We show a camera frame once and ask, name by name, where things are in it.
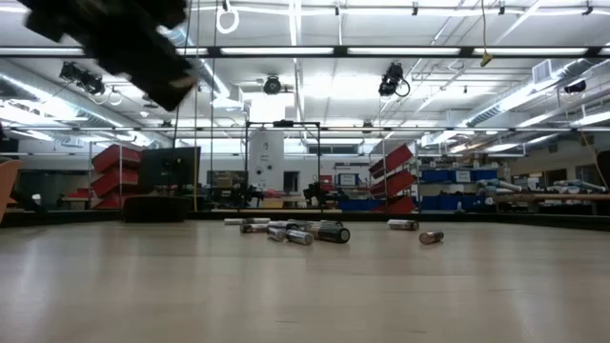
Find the vent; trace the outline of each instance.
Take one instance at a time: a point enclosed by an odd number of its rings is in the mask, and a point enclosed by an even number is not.
[[[308,153],[317,153],[317,145],[307,147]],[[358,154],[358,145],[321,145],[322,154]]]
[[[551,79],[552,75],[553,67],[551,66],[551,60],[543,61],[532,68],[532,78],[535,84]]]

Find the aa battery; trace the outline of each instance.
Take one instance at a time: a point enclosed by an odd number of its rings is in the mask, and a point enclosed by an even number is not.
[[[299,223],[294,221],[270,221],[269,227],[283,230],[301,230]]]
[[[277,242],[283,242],[284,239],[286,239],[286,231],[283,229],[269,228],[267,230],[267,235],[269,238]]]
[[[350,231],[337,226],[337,225],[319,225],[312,226],[307,229],[308,233],[311,233],[315,239],[333,242],[337,244],[345,244],[350,240],[352,236]]]
[[[239,227],[241,233],[262,233],[267,232],[267,224],[242,224]]]
[[[244,224],[269,224],[271,218],[245,218]]]
[[[388,226],[391,230],[406,230],[406,231],[417,231],[419,230],[419,222],[416,220],[388,220]]]
[[[424,232],[419,235],[419,242],[424,245],[430,245],[440,242],[445,237],[443,232]]]
[[[288,230],[286,231],[286,238],[288,238],[289,241],[300,245],[312,245],[314,243],[314,236],[308,232]]]
[[[241,225],[244,220],[241,218],[225,218],[225,225]]]

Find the window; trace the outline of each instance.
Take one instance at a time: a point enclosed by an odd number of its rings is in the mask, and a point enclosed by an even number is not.
[[[358,145],[322,145],[320,146],[322,154],[356,154],[358,153]],[[308,146],[309,153],[317,153],[317,145]]]

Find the blurry black object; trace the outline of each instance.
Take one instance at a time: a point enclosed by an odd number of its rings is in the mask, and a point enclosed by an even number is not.
[[[19,0],[31,9],[26,27],[54,42],[68,34],[111,74],[173,111],[196,83],[193,66],[156,31],[186,19],[185,0]]]

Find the spotlight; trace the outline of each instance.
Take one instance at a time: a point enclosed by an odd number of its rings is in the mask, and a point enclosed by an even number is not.
[[[76,86],[91,95],[102,95],[106,91],[102,75],[87,71],[74,62],[64,62],[59,77],[67,82],[75,83]]]
[[[263,86],[263,91],[268,95],[276,95],[282,91],[282,84],[279,82],[277,76],[267,77],[267,82]]]
[[[385,75],[381,78],[381,84],[379,85],[379,95],[382,97],[388,97],[396,94],[399,97],[406,97],[411,93],[411,85],[402,76],[404,70],[400,63],[392,63],[390,68],[385,72]],[[404,94],[398,93],[398,87],[401,84],[407,85],[407,92]]]
[[[584,80],[577,82],[574,85],[570,85],[570,86],[563,88],[563,90],[568,94],[572,94],[575,92],[583,92],[583,91],[586,91],[586,89],[587,89],[587,83]]]
[[[370,120],[365,120],[364,123],[362,123],[362,128],[372,128],[373,127],[373,123]],[[362,133],[364,134],[369,134],[369,133],[373,133],[372,131],[363,131]]]

